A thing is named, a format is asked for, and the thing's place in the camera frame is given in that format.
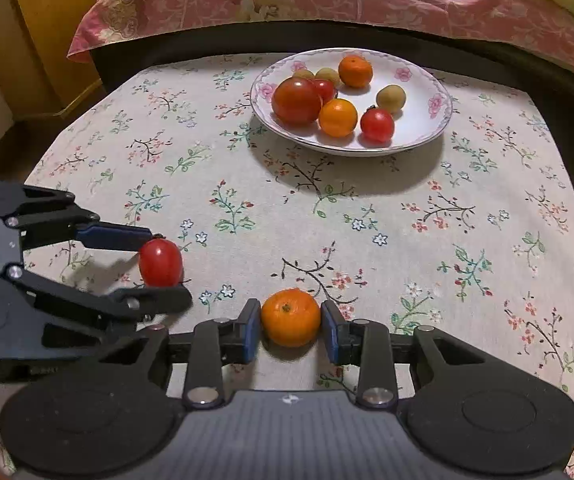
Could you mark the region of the wooden cabinet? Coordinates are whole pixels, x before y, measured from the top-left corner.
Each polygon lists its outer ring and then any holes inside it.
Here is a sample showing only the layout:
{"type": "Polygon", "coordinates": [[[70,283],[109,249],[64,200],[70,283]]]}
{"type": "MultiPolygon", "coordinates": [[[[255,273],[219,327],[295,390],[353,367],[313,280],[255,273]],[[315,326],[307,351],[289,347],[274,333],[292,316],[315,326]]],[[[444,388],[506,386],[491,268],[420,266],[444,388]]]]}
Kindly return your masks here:
{"type": "Polygon", "coordinates": [[[98,98],[92,63],[68,59],[96,0],[0,0],[0,91],[15,120],[65,118],[98,98]]]}

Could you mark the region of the floral tablecloth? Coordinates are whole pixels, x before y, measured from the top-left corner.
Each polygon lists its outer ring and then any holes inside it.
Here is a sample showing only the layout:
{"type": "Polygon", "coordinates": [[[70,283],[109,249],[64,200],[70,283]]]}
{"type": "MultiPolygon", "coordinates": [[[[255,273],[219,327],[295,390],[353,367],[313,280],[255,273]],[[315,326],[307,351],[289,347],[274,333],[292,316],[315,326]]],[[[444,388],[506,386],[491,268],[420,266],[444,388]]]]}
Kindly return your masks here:
{"type": "Polygon", "coordinates": [[[393,333],[439,327],[574,400],[574,189],[532,100],[444,73],[421,103],[453,105],[442,136],[334,157],[255,118],[250,87],[273,62],[144,70],[63,130],[29,180],[180,246],[195,302],[178,332],[300,288],[393,333]]]}

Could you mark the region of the white floral plate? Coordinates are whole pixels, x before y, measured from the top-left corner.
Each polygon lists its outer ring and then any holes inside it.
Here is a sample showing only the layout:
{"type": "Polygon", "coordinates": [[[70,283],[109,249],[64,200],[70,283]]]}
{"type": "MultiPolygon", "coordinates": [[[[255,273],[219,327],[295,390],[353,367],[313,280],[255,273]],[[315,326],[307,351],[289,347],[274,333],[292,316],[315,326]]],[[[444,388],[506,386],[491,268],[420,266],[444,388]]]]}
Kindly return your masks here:
{"type": "Polygon", "coordinates": [[[255,78],[250,102],[255,117],[278,136],[315,151],[348,157],[379,157],[418,148],[438,138],[453,115],[452,97],[428,70],[392,54],[354,48],[309,50],[282,58],[255,78]],[[394,115],[394,135],[389,143],[367,140],[360,128],[355,128],[345,140],[334,139],[323,133],[316,122],[302,128],[291,127],[273,113],[274,90],[295,70],[336,68],[342,58],[352,54],[366,58],[374,70],[367,88],[352,90],[342,86],[338,90],[338,97],[350,101],[358,114],[374,105],[378,91],[388,84],[398,84],[406,92],[406,104],[394,115]]]}

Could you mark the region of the large red tomato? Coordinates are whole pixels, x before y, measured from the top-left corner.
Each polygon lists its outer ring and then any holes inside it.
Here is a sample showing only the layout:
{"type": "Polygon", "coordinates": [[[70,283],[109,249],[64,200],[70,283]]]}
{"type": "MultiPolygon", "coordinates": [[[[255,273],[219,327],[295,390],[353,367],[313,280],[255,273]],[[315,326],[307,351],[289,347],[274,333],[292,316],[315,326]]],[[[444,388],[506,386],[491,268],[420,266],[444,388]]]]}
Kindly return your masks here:
{"type": "Polygon", "coordinates": [[[316,122],[323,101],[314,84],[304,78],[285,79],[274,91],[273,113],[285,124],[304,127],[316,122]]]}

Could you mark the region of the longan fruit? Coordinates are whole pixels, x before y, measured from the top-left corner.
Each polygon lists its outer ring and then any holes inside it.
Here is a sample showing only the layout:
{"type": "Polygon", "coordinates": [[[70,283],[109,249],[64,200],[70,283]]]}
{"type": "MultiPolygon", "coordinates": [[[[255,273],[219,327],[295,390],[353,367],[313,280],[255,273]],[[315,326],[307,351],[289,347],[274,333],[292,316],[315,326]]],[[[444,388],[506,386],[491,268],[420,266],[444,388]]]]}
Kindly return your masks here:
{"type": "Polygon", "coordinates": [[[388,84],[378,91],[376,104],[392,115],[398,114],[406,104],[406,92],[398,84],[388,84]]]}
{"type": "Polygon", "coordinates": [[[315,73],[316,79],[330,81],[336,88],[342,85],[342,80],[336,70],[330,67],[323,67],[315,73]]]}

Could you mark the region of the cherry tomato with stem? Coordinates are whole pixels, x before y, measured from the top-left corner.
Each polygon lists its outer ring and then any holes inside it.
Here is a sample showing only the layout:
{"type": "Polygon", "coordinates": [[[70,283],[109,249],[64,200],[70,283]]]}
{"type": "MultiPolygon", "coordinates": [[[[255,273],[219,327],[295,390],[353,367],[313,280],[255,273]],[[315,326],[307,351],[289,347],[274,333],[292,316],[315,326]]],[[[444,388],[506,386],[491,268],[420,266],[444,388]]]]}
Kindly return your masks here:
{"type": "Polygon", "coordinates": [[[335,99],[338,95],[336,86],[334,83],[327,79],[313,79],[312,84],[320,96],[323,104],[327,104],[329,101],[335,99]]]}

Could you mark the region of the small mandarin orange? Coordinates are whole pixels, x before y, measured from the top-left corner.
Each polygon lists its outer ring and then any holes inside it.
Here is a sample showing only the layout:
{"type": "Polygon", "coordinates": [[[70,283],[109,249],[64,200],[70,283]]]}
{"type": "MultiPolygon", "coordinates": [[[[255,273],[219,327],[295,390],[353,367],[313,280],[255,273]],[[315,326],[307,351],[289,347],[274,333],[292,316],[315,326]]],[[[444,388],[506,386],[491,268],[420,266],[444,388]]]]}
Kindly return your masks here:
{"type": "Polygon", "coordinates": [[[350,88],[363,89],[370,85],[374,71],[372,64],[359,55],[348,55],[342,58],[338,66],[341,81],[350,88]]]}

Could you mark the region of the small smooth orange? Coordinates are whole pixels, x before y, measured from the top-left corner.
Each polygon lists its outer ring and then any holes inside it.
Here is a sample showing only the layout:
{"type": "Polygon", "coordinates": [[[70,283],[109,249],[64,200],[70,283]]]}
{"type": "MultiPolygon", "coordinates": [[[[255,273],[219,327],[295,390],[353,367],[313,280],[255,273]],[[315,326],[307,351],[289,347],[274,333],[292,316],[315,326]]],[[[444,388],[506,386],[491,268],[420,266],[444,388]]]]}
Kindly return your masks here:
{"type": "Polygon", "coordinates": [[[345,138],[355,129],[358,121],[355,106],[345,99],[332,99],[320,110],[318,124],[320,130],[333,138],[345,138]]]}

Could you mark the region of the longan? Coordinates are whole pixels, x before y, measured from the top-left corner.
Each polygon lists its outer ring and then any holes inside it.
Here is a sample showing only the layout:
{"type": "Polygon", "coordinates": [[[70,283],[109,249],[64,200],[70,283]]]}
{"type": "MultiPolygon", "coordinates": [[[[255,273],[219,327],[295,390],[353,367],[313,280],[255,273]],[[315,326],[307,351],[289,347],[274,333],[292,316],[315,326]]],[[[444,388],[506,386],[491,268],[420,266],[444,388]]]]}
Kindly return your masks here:
{"type": "Polygon", "coordinates": [[[307,80],[313,80],[315,78],[315,75],[310,71],[307,70],[306,68],[301,68],[300,70],[296,70],[292,76],[294,78],[302,78],[302,79],[307,79],[307,80]]]}

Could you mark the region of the oval cherry tomato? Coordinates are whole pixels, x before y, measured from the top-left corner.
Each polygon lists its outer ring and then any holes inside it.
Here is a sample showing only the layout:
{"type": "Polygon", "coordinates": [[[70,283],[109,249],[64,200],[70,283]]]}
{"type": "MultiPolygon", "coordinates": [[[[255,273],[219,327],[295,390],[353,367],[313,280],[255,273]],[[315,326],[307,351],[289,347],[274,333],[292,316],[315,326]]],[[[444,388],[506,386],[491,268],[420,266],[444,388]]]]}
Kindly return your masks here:
{"type": "Polygon", "coordinates": [[[184,273],[180,248],[166,238],[153,238],[138,250],[138,268],[147,286],[176,286],[184,273]]]}

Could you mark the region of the large mandarin orange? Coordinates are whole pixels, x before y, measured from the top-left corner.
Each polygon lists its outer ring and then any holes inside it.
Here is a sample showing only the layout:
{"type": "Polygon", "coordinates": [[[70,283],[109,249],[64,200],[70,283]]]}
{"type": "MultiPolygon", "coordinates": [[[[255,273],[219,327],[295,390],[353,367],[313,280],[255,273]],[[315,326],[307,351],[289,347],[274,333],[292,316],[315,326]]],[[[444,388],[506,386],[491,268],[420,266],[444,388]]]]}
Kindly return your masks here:
{"type": "Polygon", "coordinates": [[[267,298],[261,307],[266,337],[284,348],[301,348],[318,335],[322,312],[316,300],[298,288],[284,289],[267,298]]]}

